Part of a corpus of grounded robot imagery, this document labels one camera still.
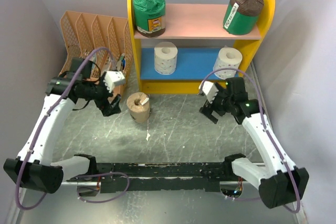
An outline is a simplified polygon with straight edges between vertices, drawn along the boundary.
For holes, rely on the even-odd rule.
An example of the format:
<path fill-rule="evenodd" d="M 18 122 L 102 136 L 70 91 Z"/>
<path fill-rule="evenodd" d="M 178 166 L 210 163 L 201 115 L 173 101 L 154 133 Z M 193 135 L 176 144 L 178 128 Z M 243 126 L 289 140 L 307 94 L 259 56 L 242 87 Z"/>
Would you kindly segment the brown green paper roll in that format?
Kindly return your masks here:
<path fill-rule="evenodd" d="M 232 35 L 246 35 L 256 24 L 264 7 L 264 0 L 230 0 L 223 28 Z"/>

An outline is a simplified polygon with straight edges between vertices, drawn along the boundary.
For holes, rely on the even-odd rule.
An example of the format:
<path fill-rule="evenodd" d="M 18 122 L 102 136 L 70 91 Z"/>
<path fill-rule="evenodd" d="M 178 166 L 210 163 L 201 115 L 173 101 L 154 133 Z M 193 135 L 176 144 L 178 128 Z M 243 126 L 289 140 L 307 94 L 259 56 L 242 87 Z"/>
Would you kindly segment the white dotted toilet paper roll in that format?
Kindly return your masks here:
<path fill-rule="evenodd" d="M 162 75 L 176 70 L 178 49 L 172 42 L 160 42 L 154 47 L 154 69 Z"/>

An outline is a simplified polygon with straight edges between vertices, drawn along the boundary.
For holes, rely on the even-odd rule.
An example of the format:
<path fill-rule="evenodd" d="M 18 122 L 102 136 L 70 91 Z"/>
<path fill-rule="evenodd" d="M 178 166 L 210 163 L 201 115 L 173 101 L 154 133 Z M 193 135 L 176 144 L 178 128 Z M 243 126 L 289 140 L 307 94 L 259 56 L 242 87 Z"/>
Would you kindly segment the white floral toilet paper roll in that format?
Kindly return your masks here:
<path fill-rule="evenodd" d="M 241 52 L 235 48 L 224 47 L 222 48 L 216 58 L 215 64 L 213 66 L 213 71 L 220 68 L 235 68 L 238 69 L 243 56 Z M 232 78 L 236 74 L 236 70 L 222 70 L 214 73 L 214 75 L 220 79 Z"/>

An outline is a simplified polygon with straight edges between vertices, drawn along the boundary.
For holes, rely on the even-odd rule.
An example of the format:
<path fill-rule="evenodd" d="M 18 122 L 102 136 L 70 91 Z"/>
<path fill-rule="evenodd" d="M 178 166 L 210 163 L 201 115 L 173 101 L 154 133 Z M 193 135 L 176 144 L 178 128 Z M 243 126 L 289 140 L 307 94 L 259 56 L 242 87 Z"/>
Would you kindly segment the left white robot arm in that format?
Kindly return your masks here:
<path fill-rule="evenodd" d="M 105 71 L 97 81 L 90 81 L 92 61 L 87 61 L 81 72 L 76 74 L 83 61 L 73 59 L 70 70 L 50 80 L 42 111 L 29 139 L 15 159 L 5 161 L 4 171 L 15 182 L 17 191 L 27 188 L 53 194 L 62 182 L 74 177 L 81 177 L 87 182 L 97 178 L 94 156 L 76 154 L 60 164 L 52 162 L 56 141 L 79 99 L 94 101 L 103 116 L 121 112 L 121 96 L 114 94 L 113 90 L 125 83 L 123 73 Z"/>

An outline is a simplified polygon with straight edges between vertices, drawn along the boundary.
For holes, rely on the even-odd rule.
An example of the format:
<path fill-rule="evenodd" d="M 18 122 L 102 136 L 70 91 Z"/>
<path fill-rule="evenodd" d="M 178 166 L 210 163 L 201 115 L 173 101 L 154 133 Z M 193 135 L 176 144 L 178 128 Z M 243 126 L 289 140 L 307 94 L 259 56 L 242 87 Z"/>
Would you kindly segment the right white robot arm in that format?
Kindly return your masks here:
<path fill-rule="evenodd" d="M 231 114 L 253 139 L 264 162 L 258 167 L 244 155 L 226 157 L 223 176 L 230 181 L 241 177 L 259 192 L 260 199 L 270 209 L 299 202 L 304 195 L 309 173 L 298 168 L 286 154 L 272 131 L 267 116 L 257 99 L 249 99 L 243 78 L 226 79 L 226 86 L 202 81 L 199 93 L 206 97 L 200 112 L 217 123 L 213 113 Z"/>

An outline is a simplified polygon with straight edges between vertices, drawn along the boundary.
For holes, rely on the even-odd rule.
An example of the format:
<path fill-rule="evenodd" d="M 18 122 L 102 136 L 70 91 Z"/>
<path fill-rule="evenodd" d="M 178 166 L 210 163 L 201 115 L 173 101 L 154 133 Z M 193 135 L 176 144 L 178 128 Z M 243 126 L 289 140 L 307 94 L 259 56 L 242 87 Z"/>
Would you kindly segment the beige paper roll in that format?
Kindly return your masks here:
<path fill-rule="evenodd" d="M 136 92 L 127 98 L 127 107 L 132 119 L 144 123 L 150 116 L 150 99 L 143 92 Z"/>

